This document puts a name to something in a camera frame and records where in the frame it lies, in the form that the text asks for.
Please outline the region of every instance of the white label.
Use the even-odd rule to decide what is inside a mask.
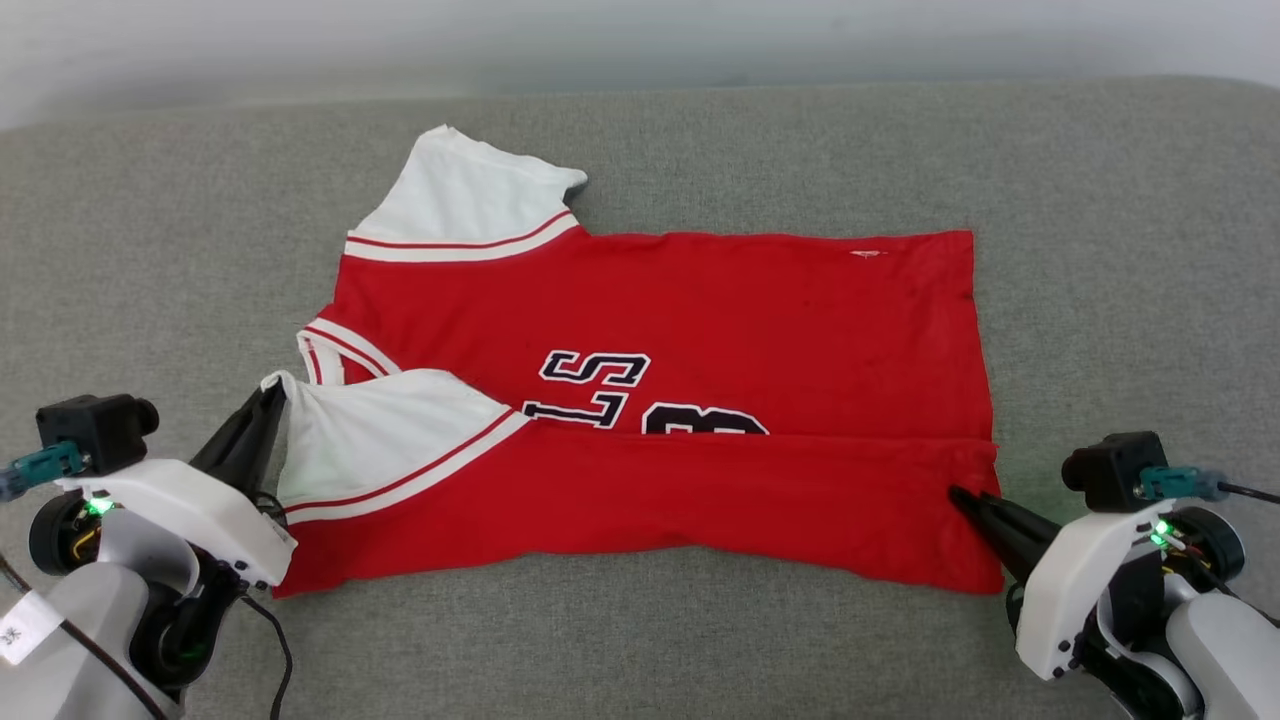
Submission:
[[[63,616],[35,592],[28,592],[0,620],[0,656],[17,665],[51,635]]]

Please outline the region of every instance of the black cable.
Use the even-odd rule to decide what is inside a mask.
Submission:
[[[1253,500],[1261,500],[1263,502],[1275,502],[1276,505],[1280,505],[1280,495],[1271,495],[1270,492],[1263,492],[1260,489],[1235,486],[1231,483],[1217,483],[1217,489],[1222,492],[1230,492],[1233,495],[1239,495],[1243,497],[1252,497]]]
[[[284,676],[280,678],[280,687],[275,691],[275,700],[271,702],[271,720],[280,719],[280,706],[284,703],[284,691],[289,688],[289,678],[293,676],[293,653],[289,652],[289,643],[284,639],[284,628],[280,626],[280,621],[271,615],[271,611],[259,605],[256,600],[247,594],[242,594],[241,600],[244,605],[252,607],[259,615],[266,618],[266,621],[275,628],[275,637],[280,641],[280,651],[284,653]]]
[[[81,629],[77,628],[70,620],[63,620],[58,626],[65,630],[68,635],[73,637],[76,642],[84,646],[84,650],[87,650],[90,655],[101,660],[102,665],[106,665],[106,667],[113,674],[115,674],[115,676],[119,678],[122,683],[128,685],[128,688],[133,692],[134,697],[137,697],[138,701],[141,701],[142,705],[146,706],[147,712],[150,712],[152,717],[155,717],[156,720],[165,720],[164,710],[160,710],[160,706],[156,705],[156,701],[152,700],[150,694],[147,694],[147,691],[142,689],[142,685],[140,685],[138,682],[133,679],[133,675],[129,675],[129,671],[125,670],[119,662],[116,662],[114,657],[108,655],[105,650],[102,650],[88,635],[81,632]]]
[[[0,574],[3,574],[6,580],[9,580],[9,584],[18,588],[18,592],[20,592],[22,594],[27,594],[28,592],[31,592],[31,585],[27,584],[27,580],[22,579],[22,575],[19,575],[18,571],[13,569],[13,565],[9,565],[9,561],[5,560],[3,552],[0,552]]]
[[[22,575],[19,575],[18,571],[14,570],[12,565],[9,565],[9,561],[5,560],[4,553],[0,553],[0,571],[3,571],[4,577],[8,578],[9,582],[13,583],[13,585],[18,588],[23,594],[31,592],[31,585],[27,584],[27,580],[22,579]],[[165,714],[163,710],[160,710],[160,706],[156,705],[156,701],[152,700],[151,696],[147,693],[147,691],[142,689],[142,685],[140,685],[138,682],[133,679],[133,675],[129,675],[129,671],[125,670],[119,662],[116,662],[114,657],[108,655],[108,652],[102,650],[101,646],[93,642],[92,638],[86,635],[70,620],[64,619],[61,623],[58,624],[58,626],[61,628],[68,635],[70,635],[72,639],[81,643],[81,646],[83,646],[84,650],[90,652],[90,655],[99,659],[99,661],[101,661],[102,665],[106,665],[106,669],[110,670],[116,678],[119,678],[120,682],[124,683],[124,685],[128,687],[131,692],[133,692],[133,696],[138,698],[138,702],[141,702],[147,708],[147,712],[151,715],[151,717],[155,717],[155,720],[165,720]]]
[[[1210,570],[1208,568],[1206,568],[1204,565],[1202,565],[1198,557],[1196,557],[1196,556],[1188,556],[1187,560],[1188,560],[1187,564],[1190,565],[1202,578],[1204,578],[1206,580],[1208,580],[1210,583],[1212,583],[1213,587],[1217,588],[1217,592],[1220,592],[1220,593],[1222,593],[1222,594],[1225,594],[1228,597],[1234,597],[1235,600],[1239,600],[1244,605],[1248,605],[1254,611],[1257,611],[1258,615],[1262,615],[1262,618],[1266,619],[1267,623],[1271,623],[1276,628],[1280,628],[1280,620],[1276,620],[1275,618],[1272,618],[1272,616],[1267,615],[1266,612],[1263,612],[1258,606],[1252,605],[1247,600],[1244,600],[1243,597],[1235,594],[1235,591],[1233,591],[1230,587],[1228,587],[1228,584],[1221,578],[1217,577],[1217,573],[1213,573],[1212,570]]]

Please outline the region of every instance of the white sleeve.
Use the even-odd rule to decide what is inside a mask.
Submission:
[[[549,242],[577,220],[564,193],[586,173],[512,155],[440,126],[413,145],[347,254],[384,261],[481,260]]]

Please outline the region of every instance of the printed number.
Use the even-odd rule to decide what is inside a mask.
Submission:
[[[672,430],[689,433],[755,433],[768,434],[759,420],[723,407],[699,407],[673,402],[654,402],[645,410],[644,432],[666,434]]]
[[[612,428],[622,414],[622,406],[627,404],[627,396],[621,392],[598,392],[591,396],[591,404],[600,407],[599,413],[590,410],[575,410],[572,407],[559,407],[556,405],[543,405],[530,400],[520,409],[530,418],[556,418],[570,423],[586,423],[598,428]]]
[[[591,352],[585,357],[572,350],[553,350],[538,374],[545,380],[586,384],[599,382],[612,387],[636,387],[649,369],[649,356],[640,352]],[[525,402],[521,413],[530,418],[554,418],[570,423],[586,423],[612,428],[627,402],[625,392],[596,392],[591,405],[596,410]],[[737,410],[700,407],[676,402],[654,402],[641,420],[645,433],[666,434],[673,430],[690,433],[758,433],[768,434],[759,420]]]

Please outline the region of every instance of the gray couch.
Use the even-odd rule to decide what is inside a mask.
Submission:
[[[188,457],[332,290],[344,232],[439,123],[584,168],[591,231],[970,227],[1009,496],[1105,433],[1280,488],[1280,94],[1143,78],[365,102],[161,113],[0,136],[0,447],[76,393],[155,401]],[[4,551],[38,587],[27,524]],[[1236,589],[1280,610],[1277,509]],[[5,605],[14,594],[5,588]],[[997,597],[699,548],[526,557],[274,603],[285,717],[1116,717],[1021,667]],[[238,609],[197,719],[265,716],[282,661]]]

